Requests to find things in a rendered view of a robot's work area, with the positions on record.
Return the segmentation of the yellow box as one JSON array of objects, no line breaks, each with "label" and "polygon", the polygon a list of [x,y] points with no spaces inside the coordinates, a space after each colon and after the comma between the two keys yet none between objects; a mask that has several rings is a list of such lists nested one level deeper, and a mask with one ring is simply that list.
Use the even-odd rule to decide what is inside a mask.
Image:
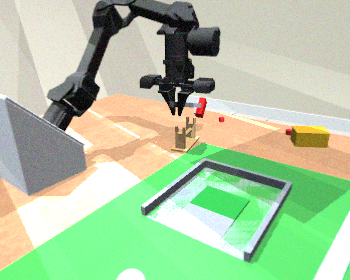
[{"label": "yellow box", "polygon": [[330,133],[320,126],[292,126],[290,141],[295,147],[327,148]]}]

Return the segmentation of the white flat bar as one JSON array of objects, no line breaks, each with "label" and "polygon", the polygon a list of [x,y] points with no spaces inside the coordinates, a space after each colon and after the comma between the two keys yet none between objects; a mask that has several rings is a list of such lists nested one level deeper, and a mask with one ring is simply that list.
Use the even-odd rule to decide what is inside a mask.
[{"label": "white flat bar", "polygon": [[343,280],[350,261],[350,212],[330,247],[314,280]]}]

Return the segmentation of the white golf ball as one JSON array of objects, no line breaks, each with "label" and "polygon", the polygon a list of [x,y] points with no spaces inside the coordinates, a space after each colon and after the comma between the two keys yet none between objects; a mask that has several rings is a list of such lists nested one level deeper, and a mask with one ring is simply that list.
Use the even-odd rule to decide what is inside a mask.
[{"label": "white golf ball", "polygon": [[124,271],[117,280],[146,280],[146,278],[140,271],[130,269]]}]

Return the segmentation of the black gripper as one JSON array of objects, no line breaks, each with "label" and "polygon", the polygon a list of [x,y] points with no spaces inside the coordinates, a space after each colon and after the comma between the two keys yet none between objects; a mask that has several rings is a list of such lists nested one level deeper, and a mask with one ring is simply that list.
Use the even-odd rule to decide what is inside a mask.
[{"label": "black gripper", "polygon": [[153,74],[143,76],[140,79],[140,88],[151,89],[153,85],[159,86],[158,93],[161,93],[167,105],[169,105],[169,101],[175,102],[176,87],[181,87],[181,91],[177,93],[179,117],[190,94],[193,92],[209,94],[215,89],[213,78],[198,78],[195,81],[188,80],[189,62],[190,58],[188,58],[188,55],[165,55],[165,60],[163,60],[163,64],[165,64],[165,77],[163,79],[161,75]]}]

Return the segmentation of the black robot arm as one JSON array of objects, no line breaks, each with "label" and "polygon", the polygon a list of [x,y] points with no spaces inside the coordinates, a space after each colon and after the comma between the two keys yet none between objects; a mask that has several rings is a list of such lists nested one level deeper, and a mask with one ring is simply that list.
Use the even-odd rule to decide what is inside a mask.
[{"label": "black robot arm", "polygon": [[[130,13],[122,18],[114,5],[128,6]],[[156,0],[100,0],[92,13],[94,30],[80,65],[64,82],[48,91],[51,104],[43,119],[65,131],[73,117],[81,117],[97,101],[100,87],[95,78],[111,37],[127,27],[135,17],[142,16],[163,23],[157,35],[165,35],[165,55],[216,57],[219,53],[220,30],[199,28],[199,21],[191,3],[172,4]],[[68,101],[68,102],[66,102]]]}]

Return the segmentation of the red putter with grey shaft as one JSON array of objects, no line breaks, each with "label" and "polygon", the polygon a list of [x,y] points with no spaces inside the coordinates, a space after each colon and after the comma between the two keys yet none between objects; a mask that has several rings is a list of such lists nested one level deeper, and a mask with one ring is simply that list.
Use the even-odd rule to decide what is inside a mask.
[{"label": "red putter with grey shaft", "polygon": [[[185,103],[184,108],[195,108],[194,114],[197,118],[203,118],[206,108],[206,98],[198,97],[197,103]],[[178,107],[178,102],[169,101],[168,107]]]}]

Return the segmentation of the green putting mat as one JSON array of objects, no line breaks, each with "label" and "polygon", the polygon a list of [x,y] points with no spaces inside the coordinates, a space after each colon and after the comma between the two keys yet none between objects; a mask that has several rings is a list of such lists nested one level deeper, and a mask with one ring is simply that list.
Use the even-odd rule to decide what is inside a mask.
[{"label": "green putting mat", "polygon": [[[249,263],[141,214],[203,158],[293,182]],[[260,224],[281,192],[220,171],[206,179],[253,194],[237,227]],[[314,280],[349,212],[348,179],[201,143],[0,270],[0,280],[117,280],[130,269],[146,280]]]}]

